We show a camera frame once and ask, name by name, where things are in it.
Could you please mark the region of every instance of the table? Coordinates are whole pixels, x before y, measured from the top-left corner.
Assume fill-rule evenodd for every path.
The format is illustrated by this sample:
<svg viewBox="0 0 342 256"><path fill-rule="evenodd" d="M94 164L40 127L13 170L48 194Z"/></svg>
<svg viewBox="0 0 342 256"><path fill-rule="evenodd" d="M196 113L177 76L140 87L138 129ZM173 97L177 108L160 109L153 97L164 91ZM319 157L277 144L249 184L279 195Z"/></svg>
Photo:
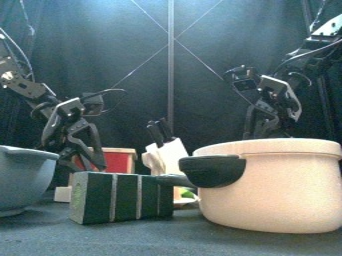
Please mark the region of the table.
<svg viewBox="0 0 342 256"><path fill-rule="evenodd" d="M78 225L48 191L26 211L0 219L0 255L340 255L342 230L272 234L208 222L196 206L173 217Z"/></svg>

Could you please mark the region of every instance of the black curtain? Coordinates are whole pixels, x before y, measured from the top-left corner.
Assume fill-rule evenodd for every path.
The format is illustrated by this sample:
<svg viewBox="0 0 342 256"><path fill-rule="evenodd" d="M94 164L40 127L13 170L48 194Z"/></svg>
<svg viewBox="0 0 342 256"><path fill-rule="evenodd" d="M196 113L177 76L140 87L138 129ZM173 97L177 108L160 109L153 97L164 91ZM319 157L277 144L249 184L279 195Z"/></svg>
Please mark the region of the black curtain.
<svg viewBox="0 0 342 256"><path fill-rule="evenodd" d="M33 15L34 1L24 2ZM312 13L319 2L309 1ZM113 111L89 121L102 146L134 148L140 155L150 143L146 122L166 116L168 1L58 0L44 1L41 9L30 58L36 81L61 100L122 88L122 99L118 92L106 96L106 108L121 102ZM223 72L247 65L269 74L307 32L297 0L176 0L173 13L173 132L191 154L208 144L241 139L248 104L220 80ZM299 98L295 135L324 138L316 89ZM33 145L41 127L24 115L18 120L16 142ZM36 127L29 134L26 123ZM140 162L137 171L148 172Z"/></svg>

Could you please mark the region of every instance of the black cable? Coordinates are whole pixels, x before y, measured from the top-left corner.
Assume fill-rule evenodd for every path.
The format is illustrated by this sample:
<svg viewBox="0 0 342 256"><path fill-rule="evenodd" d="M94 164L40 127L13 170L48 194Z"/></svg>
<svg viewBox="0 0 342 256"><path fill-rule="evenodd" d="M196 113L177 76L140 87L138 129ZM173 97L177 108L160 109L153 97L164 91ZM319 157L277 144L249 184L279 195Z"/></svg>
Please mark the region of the black cable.
<svg viewBox="0 0 342 256"><path fill-rule="evenodd" d="M80 102L84 102L84 100L86 100L86 99L89 99L89 98L92 98L92 97L96 97L96 96L98 96L98 95L105 95L106 93L113 92L113 91L120 91L120 92L124 93L124 96L126 96L126 91L125 91L124 89L105 89L105 90L102 90L102 91L98 91L98 92L96 92L96 93L93 93L93 94L90 94L90 95L86 95L86 96L81 97L81 98L80 98ZM113 109L116 108L116 106L121 103L121 101L122 101L122 99L124 99L124 96L120 98L118 102L114 104L114 106L113 106L112 108L105 109L105 110L101 111L101 114L106 114L106 113L109 113L110 111L113 111Z"/></svg>
<svg viewBox="0 0 342 256"><path fill-rule="evenodd" d="M315 15L315 19L309 25L309 32L312 33L316 29L316 25L319 24L319 18L325 10L325 6L328 4L329 0L321 0L320 2L320 6L319 6L319 9L317 9L317 12L316 12L316 15Z"/></svg>
<svg viewBox="0 0 342 256"><path fill-rule="evenodd" d="M280 63L280 65L276 67L276 69L275 69L275 71L273 71L273 73L272 73L272 76L275 76L275 74L277 73L277 71L280 70L280 68L281 68L284 65L287 65L289 62L293 62L295 60L301 59L301 58L304 58L304 57L313 56L313 55L316 55L317 53L320 53L320 52L328 50L328 49L332 48L333 46L339 45L340 43L342 43L342 39L339 39L339 40L335 41L333 43L331 43L331 44L328 44L328 45L325 45L325 46L323 46L323 47L320 47L320 48L317 48L317 49L315 49L315 50L312 50L312 51L309 51L309 52L305 52L305 53L301 53L301 54L293 56L292 58L289 58L288 60L285 60L283 63Z"/></svg>
<svg viewBox="0 0 342 256"><path fill-rule="evenodd" d="M25 60L25 64L28 66L28 69L29 69L29 73L30 73L30 76L32 76L32 81L34 82L34 76L33 76L33 69L32 69L32 66L30 66L30 63L29 63L29 60L26 58L26 55L24 53L24 51L21 50L21 48L18 47L18 45L16 44L14 40L10 38L10 36L5 33L3 29L0 27L0 33L3 34L5 38L9 40L9 42L12 43L12 45L14 46L16 50L18 51L21 57L24 58Z"/></svg>

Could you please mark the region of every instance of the black pot handle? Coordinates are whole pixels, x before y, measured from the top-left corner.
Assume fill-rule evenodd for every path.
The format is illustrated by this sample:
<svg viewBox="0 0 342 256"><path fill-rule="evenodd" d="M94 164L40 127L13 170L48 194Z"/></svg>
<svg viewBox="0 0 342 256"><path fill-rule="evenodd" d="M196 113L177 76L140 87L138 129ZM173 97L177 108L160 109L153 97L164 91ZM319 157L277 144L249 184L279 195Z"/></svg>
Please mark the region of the black pot handle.
<svg viewBox="0 0 342 256"><path fill-rule="evenodd" d="M201 188L232 184L243 175L245 159L237 155L191 156L178 159L178 169L189 182Z"/></svg>

